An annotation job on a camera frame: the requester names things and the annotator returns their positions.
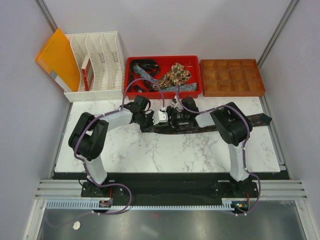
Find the brown blue patterned tie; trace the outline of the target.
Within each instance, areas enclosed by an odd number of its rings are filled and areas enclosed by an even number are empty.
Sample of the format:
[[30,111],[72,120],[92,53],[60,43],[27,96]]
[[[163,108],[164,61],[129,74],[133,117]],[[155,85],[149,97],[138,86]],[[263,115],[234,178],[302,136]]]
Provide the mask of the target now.
[[[262,127],[269,126],[272,118],[265,113],[259,113],[254,115],[247,116],[249,121],[251,122],[252,127]],[[215,125],[210,125],[206,127],[199,126],[184,126],[179,129],[173,128],[171,126],[158,126],[152,133],[161,134],[161,135],[186,135],[186,134],[199,134],[199,133],[209,133],[209,132],[217,132],[218,129]]]

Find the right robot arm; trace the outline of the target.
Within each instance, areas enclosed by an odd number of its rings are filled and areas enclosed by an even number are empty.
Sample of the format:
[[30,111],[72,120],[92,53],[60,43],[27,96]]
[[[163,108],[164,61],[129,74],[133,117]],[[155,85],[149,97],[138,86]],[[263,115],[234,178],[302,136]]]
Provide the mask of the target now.
[[218,132],[228,146],[230,157],[229,191],[242,196],[250,186],[250,171],[246,162],[246,145],[253,125],[234,102],[200,112],[193,98],[174,98],[166,109],[169,134]]

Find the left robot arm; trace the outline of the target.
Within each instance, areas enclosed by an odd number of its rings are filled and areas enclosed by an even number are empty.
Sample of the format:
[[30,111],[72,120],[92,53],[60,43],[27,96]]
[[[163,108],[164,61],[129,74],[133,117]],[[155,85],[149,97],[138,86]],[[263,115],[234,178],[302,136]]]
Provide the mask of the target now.
[[87,178],[93,183],[92,191],[99,197],[106,196],[110,191],[110,185],[105,181],[108,174],[101,158],[107,133],[131,123],[155,127],[168,121],[164,106],[147,113],[146,107],[150,104],[147,98],[139,95],[133,102],[123,103],[118,109],[99,116],[84,112],[76,123],[68,145],[72,148],[74,157],[83,163]]

